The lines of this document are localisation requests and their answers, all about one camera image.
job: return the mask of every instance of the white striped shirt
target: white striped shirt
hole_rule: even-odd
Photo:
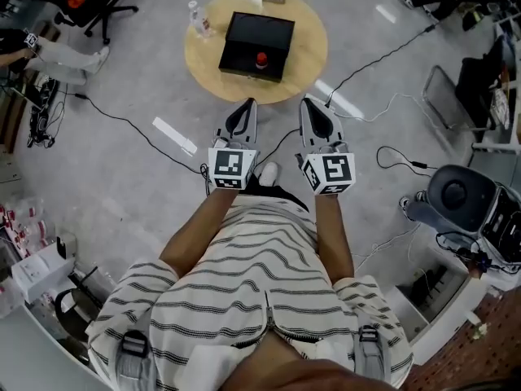
[[[316,238],[315,223],[297,204],[238,196],[208,250],[184,277],[179,279],[162,261],[129,268],[90,331],[90,356],[98,373],[109,383],[114,380],[109,378],[111,358],[122,336],[150,308],[157,389],[172,391],[200,382],[191,364],[201,349],[222,350],[233,362],[216,356],[214,363],[231,364],[233,371],[267,331],[269,307],[273,330],[303,358],[331,358],[354,371],[357,307],[387,340],[390,382],[399,387],[413,355],[396,316],[369,275],[331,285],[315,252]],[[217,389],[231,373],[216,369],[221,374],[205,379],[207,389]]]

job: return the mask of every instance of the round wooden table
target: round wooden table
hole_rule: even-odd
[[[189,26],[185,59],[195,80],[212,94],[230,102],[253,97],[259,104],[276,103],[301,93],[317,80],[327,60],[327,35],[317,14],[302,0],[286,0],[285,4],[262,0],[212,0],[205,8],[215,33],[204,39]],[[234,11],[295,21],[281,82],[219,70],[226,31]]]

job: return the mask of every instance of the red object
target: red object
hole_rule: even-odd
[[[257,54],[257,64],[260,66],[267,65],[268,56],[264,52],[259,52]]]

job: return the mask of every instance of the concrete floor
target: concrete floor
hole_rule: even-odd
[[[159,148],[199,169],[199,164],[207,160],[206,147],[212,140],[217,113],[229,104],[202,89],[186,69],[183,45],[189,1],[127,0],[137,4],[140,12],[111,22],[108,61],[85,87],[69,86],[69,91],[85,92],[102,110],[130,119]],[[329,59],[320,80],[330,87],[430,24],[421,10],[411,11],[400,0],[305,1],[321,17],[328,33]],[[382,15],[377,6],[390,15]],[[63,29],[62,39],[83,51],[101,46],[99,36],[88,39],[81,30],[68,27]],[[464,33],[461,17],[453,15],[434,32],[356,75],[337,94],[365,118],[372,118],[396,92],[420,100],[435,64],[456,81],[462,58],[481,56],[492,39],[489,23]],[[309,91],[326,97],[316,86]],[[257,142],[261,156],[288,130],[297,127],[299,101],[295,97],[260,109]],[[342,114],[352,112],[352,108],[346,112],[334,105]],[[432,111],[426,110],[439,124]],[[194,157],[152,125],[157,116],[199,147]],[[397,203],[404,194],[423,189],[428,182],[405,167],[380,169],[374,158],[377,148],[391,145],[411,159],[439,166],[465,162],[471,137],[452,137],[448,143],[450,135],[434,130],[418,106],[403,98],[397,98],[389,112],[374,123],[347,119],[343,123],[356,156],[357,184],[340,197],[340,203],[352,252],[365,256],[372,245],[414,227]],[[43,197],[57,224],[76,234],[79,260],[85,269],[96,263],[104,274],[119,279],[137,258],[157,257],[204,199],[200,176],[164,158],[125,123],[101,116],[79,99],[67,99],[65,118],[51,149],[28,149],[27,134],[26,113],[16,159],[25,182]],[[281,185],[314,209],[310,189],[296,167],[294,154],[299,149],[299,137],[293,134],[273,159],[283,167]],[[411,252],[414,263],[407,260],[411,236],[405,236],[376,253],[358,273],[374,275],[384,290],[409,282],[417,268],[425,270],[435,260],[427,250],[432,239],[428,231],[421,230],[415,237]],[[355,257],[356,264],[362,259]]]

